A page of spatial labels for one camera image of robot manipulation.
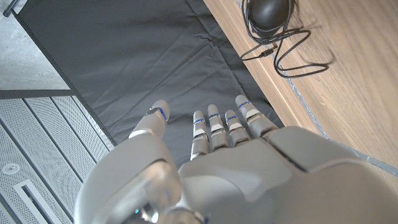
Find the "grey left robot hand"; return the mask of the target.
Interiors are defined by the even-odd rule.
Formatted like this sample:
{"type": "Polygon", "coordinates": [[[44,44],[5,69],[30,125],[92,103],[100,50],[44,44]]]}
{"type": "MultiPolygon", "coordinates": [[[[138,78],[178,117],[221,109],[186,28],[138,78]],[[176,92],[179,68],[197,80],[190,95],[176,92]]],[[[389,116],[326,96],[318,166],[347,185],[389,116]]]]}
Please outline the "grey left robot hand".
{"type": "Polygon", "coordinates": [[[190,160],[164,143],[156,101],[129,137],[95,165],[75,223],[396,223],[397,189],[340,144],[276,127],[245,96],[221,116],[193,114],[190,160]]]}

